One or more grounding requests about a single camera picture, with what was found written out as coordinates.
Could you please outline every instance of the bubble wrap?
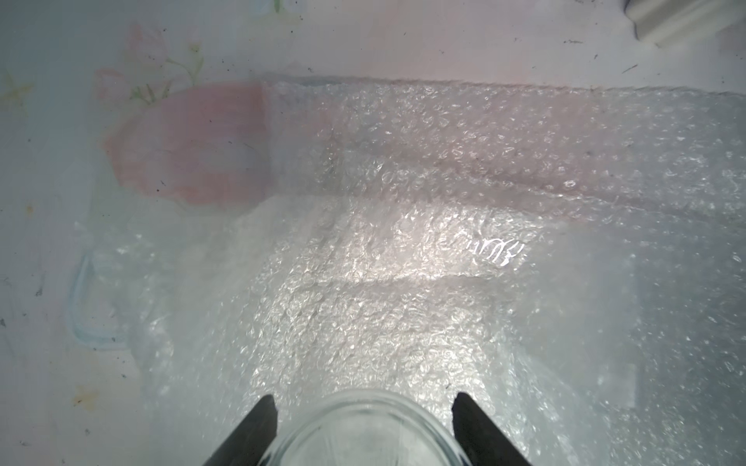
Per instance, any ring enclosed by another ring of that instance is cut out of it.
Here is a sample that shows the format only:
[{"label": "bubble wrap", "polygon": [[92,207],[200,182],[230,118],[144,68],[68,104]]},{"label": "bubble wrap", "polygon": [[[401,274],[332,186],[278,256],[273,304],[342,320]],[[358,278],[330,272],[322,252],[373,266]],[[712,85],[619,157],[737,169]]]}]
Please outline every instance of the bubble wrap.
[{"label": "bubble wrap", "polygon": [[160,203],[96,271],[159,464],[258,397],[280,424],[469,392],[535,466],[746,461],[746,98],[678,89],[265,85],[278,193]]}]

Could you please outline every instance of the yellow star pattern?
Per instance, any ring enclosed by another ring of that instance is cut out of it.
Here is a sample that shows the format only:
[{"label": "yellow star pattern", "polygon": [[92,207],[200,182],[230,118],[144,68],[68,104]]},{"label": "yellow star pattern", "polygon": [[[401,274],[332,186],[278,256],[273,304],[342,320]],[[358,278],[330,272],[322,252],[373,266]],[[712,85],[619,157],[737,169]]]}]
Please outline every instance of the yellow star pattern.
[{"label": "yellow star pattern", "polygon": [[6,104],[9,107],[17,105],[18,108],[23,108],[23,98],[31,92],[34,88],[33,84],[25,84],[23,86],[16,86],[16,82],[13,77],[10,76],[8,71],[5,71],[5,75],[2,80],[5,87],[9,90],[5,94],[0,95],[0,102]]}]

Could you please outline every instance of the green leaf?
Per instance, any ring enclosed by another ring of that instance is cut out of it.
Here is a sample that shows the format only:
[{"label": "green leaf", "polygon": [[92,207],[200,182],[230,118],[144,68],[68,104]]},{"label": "green leaf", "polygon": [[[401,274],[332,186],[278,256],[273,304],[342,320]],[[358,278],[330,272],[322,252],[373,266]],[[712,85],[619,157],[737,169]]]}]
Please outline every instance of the green leaf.
[{"label": "green leaf", "polygon": [[155,92],[153,92],[153,89],[150,88],[150,84],[146,84],[145,87],[148,88],[148,94],[150,95],[150,102],[155,102]]}]

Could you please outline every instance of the white object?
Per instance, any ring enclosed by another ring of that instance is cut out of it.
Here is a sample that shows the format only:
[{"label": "white object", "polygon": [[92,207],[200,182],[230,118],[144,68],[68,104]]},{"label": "white object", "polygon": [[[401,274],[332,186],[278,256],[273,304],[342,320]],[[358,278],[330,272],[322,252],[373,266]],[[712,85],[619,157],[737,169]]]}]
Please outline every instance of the white object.
[{"label": "white object", "polygon": [[661,47],[713,35],[746,16],[745,0],[630,0],[637,38]]}]

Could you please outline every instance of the transparent plastic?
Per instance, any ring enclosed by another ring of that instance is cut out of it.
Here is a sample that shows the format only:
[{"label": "transparent plastic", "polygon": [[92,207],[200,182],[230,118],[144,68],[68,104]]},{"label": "transparent plastic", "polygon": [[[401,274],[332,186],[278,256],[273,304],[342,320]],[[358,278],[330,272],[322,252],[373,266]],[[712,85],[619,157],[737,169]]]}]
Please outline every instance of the transparent plastic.
[{"label": "transparent plastic", "polygon": [[[444,425],[465,391],[535,466],[746,459],[744,96],[282,80],[260,94],[246,119],[266,132],[246,143],[264,136],[269,168],[241,166],[260,160],[232,137],[184,144],[206,169],[226,154],[250,174],[237,188],[266,182],[254,204],[189,204],[149,177],[126,209],[92,213],[127,212],[90,263],[144,374],[159,464],[200,464],[258,396],[282,426],[346,388],[395,391]],[[162,154],[127,141],[128,163]],[[211,179],[178,173],[163,182]]]},{"label": "transparent plastic", "polygon": [[429,412],[384,390],[337,392],[287,425],[265,466],[469,466],[456,440]]}]

